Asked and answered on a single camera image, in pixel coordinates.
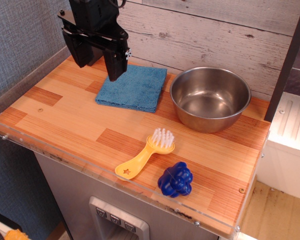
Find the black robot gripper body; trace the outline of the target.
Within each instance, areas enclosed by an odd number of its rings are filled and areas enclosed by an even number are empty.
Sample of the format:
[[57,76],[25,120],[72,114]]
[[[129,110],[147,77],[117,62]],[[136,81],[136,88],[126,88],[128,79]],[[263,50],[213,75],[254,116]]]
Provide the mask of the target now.
[[57,16],[62,20],[62,30],[81,35],[91,47],[105,50],[123,51],[128,47],[128,33],[117,23],[119,9],[126,1],[117,0],[71,0],[71,10],[60,10]]

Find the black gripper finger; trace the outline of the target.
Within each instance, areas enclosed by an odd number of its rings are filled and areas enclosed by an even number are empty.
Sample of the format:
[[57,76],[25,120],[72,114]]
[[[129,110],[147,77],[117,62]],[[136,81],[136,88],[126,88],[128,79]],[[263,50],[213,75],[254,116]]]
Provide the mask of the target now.
[[123,73],[127,71],[129,49],[109,50],[103,52],[108,78],[111,82],[116,81]]
[[80,68],[86,66],[94,56],[92,47],[83,40],[81,35],[70,33],[65,29],[62,30],[62,34],[75,63]]

